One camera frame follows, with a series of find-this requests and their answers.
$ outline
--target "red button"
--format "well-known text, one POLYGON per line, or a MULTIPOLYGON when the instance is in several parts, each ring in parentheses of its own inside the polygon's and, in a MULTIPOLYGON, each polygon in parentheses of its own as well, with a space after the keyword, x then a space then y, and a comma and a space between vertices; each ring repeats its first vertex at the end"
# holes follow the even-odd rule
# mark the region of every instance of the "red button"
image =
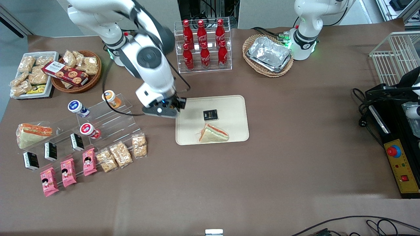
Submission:
POLYGON ((389 147, 386 152, 388 153, 388 155, 394 157, 398 154, 398 151, 395 147, 389 147))

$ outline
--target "white robotic arm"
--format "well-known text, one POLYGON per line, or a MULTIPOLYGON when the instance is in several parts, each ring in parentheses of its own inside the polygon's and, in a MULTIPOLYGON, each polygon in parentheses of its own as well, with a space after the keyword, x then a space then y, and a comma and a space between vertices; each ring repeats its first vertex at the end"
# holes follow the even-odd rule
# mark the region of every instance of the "white robotic arm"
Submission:
POLYGON ((175 38, 135 0, 68 0, 68 15, 77 25, 95 31, 115 62, 144 83, 136 95, 147 115, 176 117, 186 99, 176 95, 174 78, 165 57, 175 38), (138 26, 137 35, 126 37, 115 22, 126 17, 138 26))
POLYGON ((297 29, 290 30, 290 49, 295 60, 309 57, 323 27, 321 16, 335 15, 350 8, 355 0, 296 0, 294 10, 301 18, 297 29))

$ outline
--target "foil container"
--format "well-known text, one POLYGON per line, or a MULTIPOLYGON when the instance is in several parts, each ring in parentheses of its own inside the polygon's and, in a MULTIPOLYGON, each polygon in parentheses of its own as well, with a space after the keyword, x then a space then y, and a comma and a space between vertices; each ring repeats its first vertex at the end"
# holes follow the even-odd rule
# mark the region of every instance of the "foil container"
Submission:
POLYGON ((291 51, 264 36, 254 41, 247 51, 247 56, 268 70, 280 73, 291 59, 291 51))

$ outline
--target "yogurt cup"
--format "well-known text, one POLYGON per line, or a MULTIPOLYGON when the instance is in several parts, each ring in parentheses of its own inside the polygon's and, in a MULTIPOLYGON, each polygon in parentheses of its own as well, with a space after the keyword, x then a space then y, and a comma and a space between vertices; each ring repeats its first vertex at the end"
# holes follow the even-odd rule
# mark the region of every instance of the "yogurt cup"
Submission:
POLYGON ((89 136, 92 139, 97 139, 101 136, 101 131, 99 129, 95 129, 91 123, 84 123, 80 127, 80 133, 89 136))
POLYGON ((107 90, 107 91, 105 91, 104 94, 102 94, 102 100, 108 102, 109 105, 111 105, 111 107, 117 108, 121 105, 121 100, 119 98, 117 98, 114 91, 107 90))
POLYGON ((69 102, 68 106, 67 106, 68 110, 76 113, 77 115, 79 115, 82 118, 85 118, 89 115, 90 111, 89 109, 87 109, 85 106, 83 106, 83 104, 81 102, 79 102, 78 100, 73 100, 71 102, 69 102))

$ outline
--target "coca-cola bottle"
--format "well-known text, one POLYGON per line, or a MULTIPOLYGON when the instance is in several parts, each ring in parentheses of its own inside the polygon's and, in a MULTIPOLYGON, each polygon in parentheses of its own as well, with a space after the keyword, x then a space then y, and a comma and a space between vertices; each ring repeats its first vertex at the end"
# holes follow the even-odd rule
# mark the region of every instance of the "coca-cola bottle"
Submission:
POLYGON ((208 70, 210 68, 210 52, 207 49, 207 42, 202 42, 201 44, 201 66, 203 70, 208 70))
POLYGON ((204 29, 204 21, 198 20, 198 30, 197 30, 197 37, 198 37, 198 45, 202 46, 202 43, 205 42, 207 45, 207 32, 204 29))
POLYGON ((225 41, 225 28, 223 28, 223 19, 217 20, 217 29, 216 29, 216 48, 219 49, 219 44, 221 41, 225 41))
POLYGON ((219 67, 221 69, 226 68, 226 64, 228 63, 228 50, 226 49, 226 41, 220 41, 220 48, 219 48, 219 67))
POLYGON ((192 53, 189 50, 189 46, 188 46, 187 43, 184 43, 184 45, 182 45, 182 47, 184 48, 184 52, 182 53, 182 56, 184 57, 186 70, 187 71, 192 71, 192 70, 194 70, 194 61, 192 59, 192 53))
POLYGON ((185 41, 186 44, 188 44, 188 48, 190 50, 193 50, 194 49, 194 39, 192 37, 192 30, 189 27, 189 22, 188 22, 188 20, 184 20, 182 22, 182 24, 184 26, 184 31, 183 31, 184 41, 185 41))

